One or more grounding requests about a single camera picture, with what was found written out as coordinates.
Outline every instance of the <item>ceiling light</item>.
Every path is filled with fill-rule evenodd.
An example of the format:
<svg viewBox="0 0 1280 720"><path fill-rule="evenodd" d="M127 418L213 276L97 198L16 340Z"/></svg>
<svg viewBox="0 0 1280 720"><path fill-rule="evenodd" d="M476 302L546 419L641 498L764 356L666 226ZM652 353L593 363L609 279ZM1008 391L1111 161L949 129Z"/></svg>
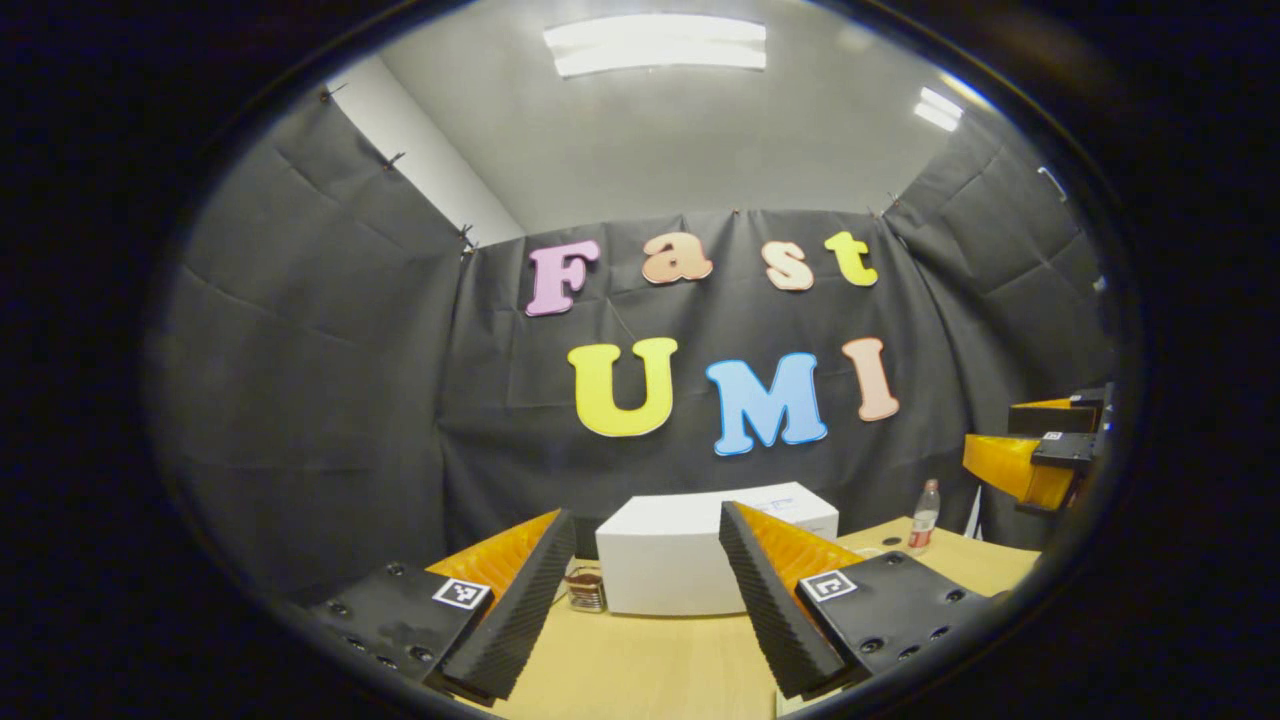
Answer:
<svg viewBox="0 0 1280 720"><path fill-rule="evenodd" d="M709 15L598 18L543 33L561 77L653 65L764 69L764 26Z"/></svg>
<svg viewBox="0 0 1280 720"><path fill-rule="evenodd" d="M938 95L937 92L933 92L928 87L920 88L920 100L924 100L927 104L933 105L934 108L942 110L943 113L951 115L952 118L959 118L960 114L964 113L964 110L961 110L959 105Z"/></svg>
<svg viewBox="0 0 1280 720"><path fill-rule="evenodd" d="M956 129L956 127L960 124L960 118L948 115L942 110L938 110L933 105L925 105L924 102L920 102L919 105L915 106L915 114L920 115L925 120L929 120L931 123L938 126L940 128L947 132Z"/></svg>
<svg viewBox="0 0 1280 720"><path fill-rule="evenodd" d="M916 115L929 120L947 132L956 129L960 124L960 115L964 114L964 110L961 110L955 102L947 100L937 92L933 92L928 87L920 88L920 100L923 100L923 102L915 106Z"/></svg>

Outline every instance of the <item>white box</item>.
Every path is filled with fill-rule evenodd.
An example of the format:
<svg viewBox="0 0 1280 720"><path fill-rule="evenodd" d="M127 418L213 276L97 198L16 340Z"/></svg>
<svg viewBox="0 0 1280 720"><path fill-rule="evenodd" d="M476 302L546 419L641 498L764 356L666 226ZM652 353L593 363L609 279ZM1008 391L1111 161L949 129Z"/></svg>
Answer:
<svg viewBox="0 0 1280 720"><path fill-rule="evenodd" d="M800 483L636 496L595 530L609 612L744 612L733 570L719 544L721 503L726 500L836 539L840 512Z"/></svg>

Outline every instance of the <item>plastic bottle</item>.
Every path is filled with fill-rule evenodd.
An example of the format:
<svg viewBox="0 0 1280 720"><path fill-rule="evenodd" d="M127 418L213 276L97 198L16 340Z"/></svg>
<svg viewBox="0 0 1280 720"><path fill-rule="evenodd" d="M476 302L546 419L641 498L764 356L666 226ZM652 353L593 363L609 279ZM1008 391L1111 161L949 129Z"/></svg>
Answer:
<svg viewBox="0 0 1280 720"><path fill-rule="evenodd" d="M938 524L940 510L942 510L942 496L938 495L938 482L928 480L911 515L911 539L906 542L906 551L910 555L920 555L928 550L933 527Z"/></svg>

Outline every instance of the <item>black fabric backdrop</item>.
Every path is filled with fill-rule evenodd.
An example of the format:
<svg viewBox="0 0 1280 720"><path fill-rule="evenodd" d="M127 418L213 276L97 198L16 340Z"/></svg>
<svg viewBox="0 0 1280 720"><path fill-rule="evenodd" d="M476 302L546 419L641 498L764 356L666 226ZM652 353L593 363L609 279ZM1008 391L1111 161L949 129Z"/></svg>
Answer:
<svg viewBox="0 0 1280 720"><path fill-rule="evenodd" d="M1114 366L1097 256L1042 167L1006 122L970 113L884 213L947 328L970 432L1001 434L1009 405L1098 386ZM1014 505L982 491L983 539L1043 547L1050 523Z"/></svg>
<svg viewBox="0 0 1280 720"><path fill-rule="evenodd" d="M179 238L152 323L161 461L265 589L444 552L433 418L458 232L384 161L308 94Z"/></svg>
<svg viewBox="0 0 1280 720"><path fill-rule="evenodd" d="M641 275L645 241L690 232L714 263L700 281L654 286ZM869 246L872 287L844 278L828 237L849 231ZM529 252L595 240L600 259L562 315L530 318ZM760 247L795 242L817 281L786 292L764 274ZM644 401L637 340L672 337L675 406L650 434L607 438L586 429L575 407L575 370L566 355L613 343L620 407ZM884 342L890 388L901 410L864 423L852 364L841 346ZM721 457L721 404L705 377L712 363L741 359L768 386L790 352L818 359L814 384L828 436L813 443L756 443ZM841 530L910 514L920 487L938 478L941 524L963 529L975 483L960 468L965 402L946 332L905 247L868 215L815 211L690 214L544 233L483 247L458 291L440 396L445 503L451 547L557 506L600 521L632 495L701 492L796 480L840 510Z"/></svg>
<svg viewBox="0 0 1280 720"><path fill-rule="evenodd" d="M1039 163L1000 122L965 118L883 218L826 211L607 222L481 247L319 92L232 169L196 218L146 355L160 460L178 501L253 584L298 598L397 557L429 562L553 507L580 546L632 495L797 480L847 532L909 514L938 478L941 525L963 529L977 480L965 432L1000 433L1010 402L1110 368L1083 232ZM649 238L701 238L713 273L654 286ZM879 279L850 284L823 247L849 231ZM524 314L529 251L600 243L563 315ZM774 288L760 247L795 242L817 282ZM577 419L571 348L609 342L621 407L644 400L635 341L672 337L675 406L636 438ZM901 410L858 418L841 346L884 342ZM772 382L812 352L828 436L721 457L719 396L704 372L745 360ZM1044 525L987 492L987 539L1038 547Z"/></svg>

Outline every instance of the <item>blue letter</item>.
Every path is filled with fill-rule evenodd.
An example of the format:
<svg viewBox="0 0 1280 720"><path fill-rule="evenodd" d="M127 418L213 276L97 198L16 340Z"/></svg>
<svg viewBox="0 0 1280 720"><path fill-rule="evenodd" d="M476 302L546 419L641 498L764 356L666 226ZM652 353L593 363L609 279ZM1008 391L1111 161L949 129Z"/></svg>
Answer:
<svg viewBox="0 0 1280 720"><path fill-rule="evenodd" d="M818 359L808 352L792 352L778 360L773 387L764 386L741 360L722 360L707 368L707 377L719 388L721 424L723 437L716 442L717 455L741 455L755 443L746 434L751 423L764 447L772 447L778 437L782 414L787 416L787 429L782 442L799 445L827 437L827 425L818 418L818 398L813 392L813 369Z"/></svg>

